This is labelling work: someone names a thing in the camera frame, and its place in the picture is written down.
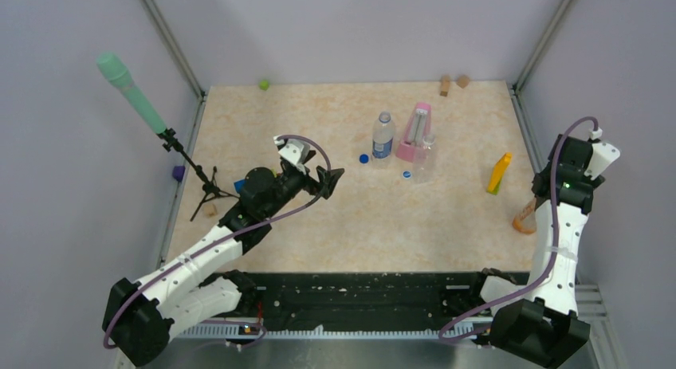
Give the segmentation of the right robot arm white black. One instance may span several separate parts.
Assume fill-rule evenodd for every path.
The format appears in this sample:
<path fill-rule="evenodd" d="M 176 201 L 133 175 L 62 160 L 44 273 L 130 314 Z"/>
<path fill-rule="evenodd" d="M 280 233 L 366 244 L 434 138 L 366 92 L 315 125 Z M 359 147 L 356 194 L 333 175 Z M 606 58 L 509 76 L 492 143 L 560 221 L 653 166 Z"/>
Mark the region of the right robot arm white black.
<path fill-rule="evenodd" d="M 484 283 L 467 293 L 470 309 L 492 313 L 489 342 L 544 368 L 558 368 L 590 336 L 579 320 L 575 279 L 579 243 L 592 211 L 602 173 L 620 150 L 601 140 L 558 137 L 545 168 L 535 174 L 534 217 L 537 244 L 528 283 L 522 286 L 485 270 Z"/>

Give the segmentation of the clear bottle white cap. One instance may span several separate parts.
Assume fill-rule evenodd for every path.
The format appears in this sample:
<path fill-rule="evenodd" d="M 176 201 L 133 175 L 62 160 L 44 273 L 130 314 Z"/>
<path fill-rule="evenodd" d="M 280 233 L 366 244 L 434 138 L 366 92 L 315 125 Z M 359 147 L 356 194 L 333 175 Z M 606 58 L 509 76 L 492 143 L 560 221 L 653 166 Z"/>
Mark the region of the clear bottle white cap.
<path fill-rule="evenodd" d="M 412 178 L 416 183 L 432 180 L 436 155 L 436 135 L 430 133 L 423 136 L 422 142 L 416 147 L 413 161 Z"/>

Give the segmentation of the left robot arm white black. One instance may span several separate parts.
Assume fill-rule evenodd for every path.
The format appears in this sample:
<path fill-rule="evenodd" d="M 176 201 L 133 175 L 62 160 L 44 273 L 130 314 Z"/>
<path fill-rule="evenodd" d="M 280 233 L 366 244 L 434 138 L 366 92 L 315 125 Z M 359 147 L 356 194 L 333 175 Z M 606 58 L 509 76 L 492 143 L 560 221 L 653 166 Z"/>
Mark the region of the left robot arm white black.
<path fill-rule="evenodd" d="M 345 172 L 318 166 L 314 179 L 307 168 L 282 167 L 280 175 L 267 167 L 251 170 L 239 200 L 192 247 L 153 273 L 135 281 L 123 278 L 112 286 L 102 323 L 105 348 L 121 350 L 140 367 L 204 320 L 253 311 L 256 296 L 249 279 L 240 272 L 214 280 L 210 275 L 262 241 L 272 222 L 292 216 L 292 211 L 280 211 L 298 193 L 312 195 L 311 204 L 329 198 Z"/>

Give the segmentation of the clear bottle blue label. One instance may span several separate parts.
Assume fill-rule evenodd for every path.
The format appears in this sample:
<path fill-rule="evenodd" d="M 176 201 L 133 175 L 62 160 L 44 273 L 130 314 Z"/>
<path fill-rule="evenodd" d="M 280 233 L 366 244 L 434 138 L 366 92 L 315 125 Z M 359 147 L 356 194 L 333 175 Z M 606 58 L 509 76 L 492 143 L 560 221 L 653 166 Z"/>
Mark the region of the clear bottle blue label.
<path fill-rule="evenodd" d="M 381 112 L 375 120 L 371 136 L 371 157 L 377 166 L 384 166 L 391 157 L 395 123 L 390 112 Z"/>

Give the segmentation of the orange juice bottle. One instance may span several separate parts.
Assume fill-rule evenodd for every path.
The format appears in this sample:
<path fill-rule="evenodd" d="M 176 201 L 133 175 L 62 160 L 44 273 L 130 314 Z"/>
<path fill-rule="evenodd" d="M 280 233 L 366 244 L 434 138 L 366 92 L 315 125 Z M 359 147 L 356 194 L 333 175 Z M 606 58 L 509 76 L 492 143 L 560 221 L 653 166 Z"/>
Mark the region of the orange juice bottle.
<path fill-rule="evenodd" d="M 536 198 L 532 198 L 513 218 L 513 228 L 522 234 L 536 232 Z"/>

